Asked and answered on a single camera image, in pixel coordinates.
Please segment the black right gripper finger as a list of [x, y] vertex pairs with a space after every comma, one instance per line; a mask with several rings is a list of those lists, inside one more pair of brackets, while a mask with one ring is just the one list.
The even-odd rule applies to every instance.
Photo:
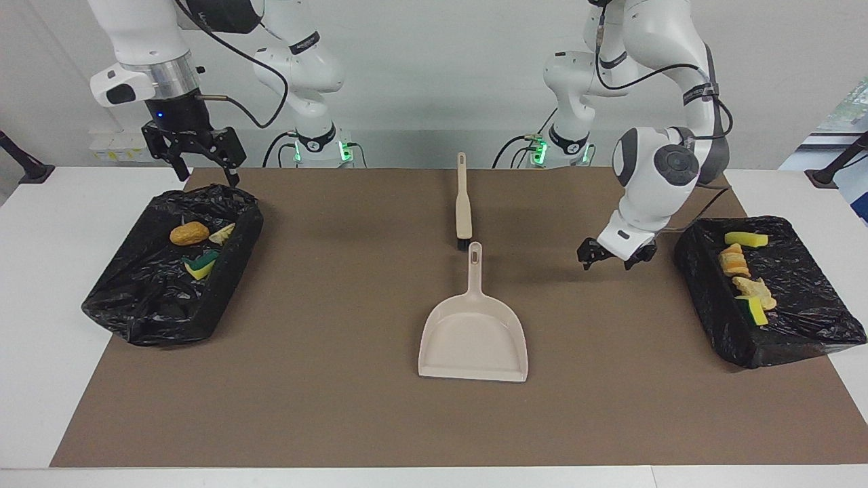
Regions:
[[237, 170], [247, 160], [247, 153], [233, 127], [208, 131], [207, 158], [221, 167], [229, 186], [241, 182]]
[[152, 158], [160, 159], [170, 165], [180, 182], [186, 182], [190, 177], [190, 172], [182, 158], [180, 149], [167, 144], [160, 129], [143, 129], [142, 135]]

